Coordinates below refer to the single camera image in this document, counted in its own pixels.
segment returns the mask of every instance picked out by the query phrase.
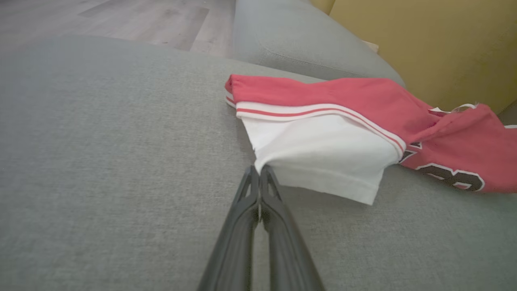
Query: wooden floor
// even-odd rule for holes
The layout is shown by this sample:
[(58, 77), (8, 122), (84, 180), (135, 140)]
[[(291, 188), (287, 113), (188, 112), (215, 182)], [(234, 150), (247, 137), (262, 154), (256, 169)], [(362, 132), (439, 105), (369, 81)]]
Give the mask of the wooden floor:
[(235, 0), (0, 0), (0, 55), (65, 34), (230, 57)]

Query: couch armrest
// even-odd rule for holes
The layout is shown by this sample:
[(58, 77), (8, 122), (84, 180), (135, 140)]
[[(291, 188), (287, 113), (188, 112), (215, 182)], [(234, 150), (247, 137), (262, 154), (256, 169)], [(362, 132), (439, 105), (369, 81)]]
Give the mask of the couch armrest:
[(359, 38), (300, 0), (239, 0), (233, 57), (324, 80), (399, 74)]

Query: couch cushion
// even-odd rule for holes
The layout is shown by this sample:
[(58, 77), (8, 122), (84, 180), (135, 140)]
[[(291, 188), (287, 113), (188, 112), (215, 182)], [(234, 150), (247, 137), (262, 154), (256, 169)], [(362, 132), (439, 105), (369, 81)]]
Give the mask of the couch cushion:
[[(316, 79), (100, 37), (1, 60), (0, 290), (194, 290), (244, 169), (230, 73)], [(517, 197), (385, 171), (374, 206), (283, 187), (327, 290), (512, 289)], [(254, 290), (268, 290), (255, 234)]]
[(324, 80), (399, 74), (364, 42), (310, 3), (239, 0), (233, 56), (237, 60)]

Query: red stripe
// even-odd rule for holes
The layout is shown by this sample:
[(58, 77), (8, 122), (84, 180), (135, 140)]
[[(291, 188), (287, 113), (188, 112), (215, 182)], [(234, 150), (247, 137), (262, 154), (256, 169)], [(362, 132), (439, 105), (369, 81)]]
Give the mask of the red stripe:
[[(278, 117), (300, 116), (300, 115), (306, 115), (306, 114), (309, 114), (309, 113), (312, 113), (312, 112), (319, 112), (319, 111), (326, 111), (326, 110), (338, 110), (338, 111), (341, 111), (341, 112), (346, 113), (348, 115), (351, 115), (351, 116), (353, 116), (353, 117), (363, 121), (366, 124), (369, 124), (369, 122), (365, 121), (361, 117), (356, 116), (356, 115), (354, 115), (354, 114), (352, 114), (350, 112), (338, 109), (338, 108), (319, 108), (319, 109), (313, 109), (313, 110), (304, 111), (304, 112), (298, 112), (298, 113), (273, 113), (273, 112), (267, 112), (267, 111), (262, 111), (262, 110), (255, 110), (255, 109), (237, 108), (237, 111), (241, 111), (241, 112), (249, 112), (249, 113), (256, 113), (256, 114), (269, 115), (269, 116), (278, 116)], [(402, 152), (404, 152), (404, 147), (396, 139), (393, 139), (392, 137), (389, 137), (389, 136), (385, 135), (384, 133), (380, 132), (378, 129), (376, 129), (373, 126), (371, 126), (371, 128), (373, 130), (375, 130), (376, 132), (378, 132), (379, 134), (381, 134), (381, 135), (391, 139), (392, 141), (394, 141), (399, 146), (400, 150)]]

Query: printed number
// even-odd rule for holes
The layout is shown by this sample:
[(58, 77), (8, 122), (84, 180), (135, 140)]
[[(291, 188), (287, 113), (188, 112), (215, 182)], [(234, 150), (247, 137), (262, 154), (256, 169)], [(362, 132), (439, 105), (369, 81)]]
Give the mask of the printed number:
[(416, 170), (467, 191), (479, 191), (484, 187), (483, 179), (476, 173), (462, 170), (453, 171), (451, 168), (435, 163), (417, 167)]
[(410, 156), (417, 154), (417, 152), (405, 150), (404, 154), (402, 155), (402, 159), (400, 159), (399, 164), (401, 164), (403, 161), (405, 161)]
[(421, 142), (412, 142), (409, 144), (410, 147), (419, 148), (422, 149), (422, 143)]

